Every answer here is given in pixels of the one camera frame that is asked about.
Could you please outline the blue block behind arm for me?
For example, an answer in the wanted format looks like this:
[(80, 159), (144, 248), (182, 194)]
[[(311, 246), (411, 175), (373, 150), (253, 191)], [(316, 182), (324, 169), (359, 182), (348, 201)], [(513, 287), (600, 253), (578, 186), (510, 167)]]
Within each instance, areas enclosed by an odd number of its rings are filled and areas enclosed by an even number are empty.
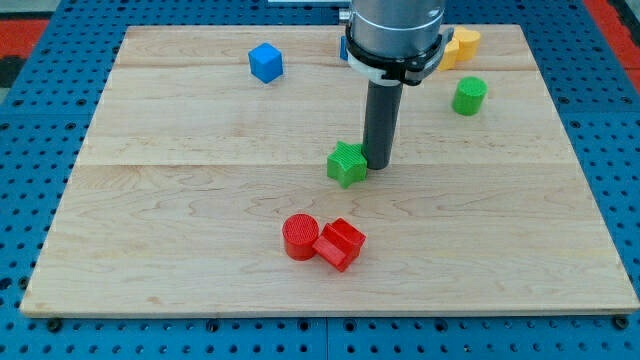
[(347, 47), (346, 47), (346, 37), (345, 36), (341, 36), (340, 37), (339, 58), (341, 60), (344, 60), (344, 61), (348, 60), (348, 51), (347, 51)]

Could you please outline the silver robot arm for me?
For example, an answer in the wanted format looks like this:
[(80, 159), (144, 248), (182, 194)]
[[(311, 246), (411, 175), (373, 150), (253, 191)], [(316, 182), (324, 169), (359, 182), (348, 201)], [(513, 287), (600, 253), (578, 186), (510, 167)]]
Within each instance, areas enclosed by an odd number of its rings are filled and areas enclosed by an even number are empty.
[(418, 86), (453, 38), (441, 28), (442, 0), (352, 0), (345, 26), (349, 65), (367, 78), (362, 154), (367, 166), (389, 165), (403, 88)]

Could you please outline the black and white mounting clamp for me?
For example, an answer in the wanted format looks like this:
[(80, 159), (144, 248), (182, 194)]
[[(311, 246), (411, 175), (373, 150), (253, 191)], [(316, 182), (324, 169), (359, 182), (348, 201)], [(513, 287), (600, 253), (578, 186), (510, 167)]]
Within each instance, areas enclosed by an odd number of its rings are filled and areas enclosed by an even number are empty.
[(417, 86), (437, 69), (453, 34), (453, 28), (446, 29), (443, 34), (439, 33), (429, 48), (413, 57), (383, 57), (370, 53), (357, 44), (353, 30), (346, 27), (348, 64), (370, 82), (380, 86)]

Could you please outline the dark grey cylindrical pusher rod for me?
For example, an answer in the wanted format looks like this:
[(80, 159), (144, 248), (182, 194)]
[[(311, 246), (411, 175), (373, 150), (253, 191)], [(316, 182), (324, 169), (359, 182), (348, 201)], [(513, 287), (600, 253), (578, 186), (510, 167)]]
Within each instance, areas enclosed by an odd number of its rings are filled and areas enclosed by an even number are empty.
[(362, 153), (369, 169), (381, 170), (390, 162), (402, 90), (402, 84), (368, 83)]

